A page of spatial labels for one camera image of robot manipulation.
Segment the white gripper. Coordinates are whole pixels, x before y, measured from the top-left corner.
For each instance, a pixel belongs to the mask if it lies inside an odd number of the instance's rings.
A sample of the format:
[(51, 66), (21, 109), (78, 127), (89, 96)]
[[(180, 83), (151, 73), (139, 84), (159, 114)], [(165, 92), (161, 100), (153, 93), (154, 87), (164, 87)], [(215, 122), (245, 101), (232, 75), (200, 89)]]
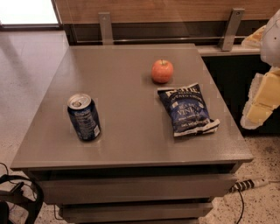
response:
[(280, 106), (280, 10), (262, 26), (247, 36), (243, 47), (260, 48), (261, 60), (272, 68), (256, 73), (248, 91), (248, 101), (242, 111), (240, 124), (246, 130), (262, 126)]

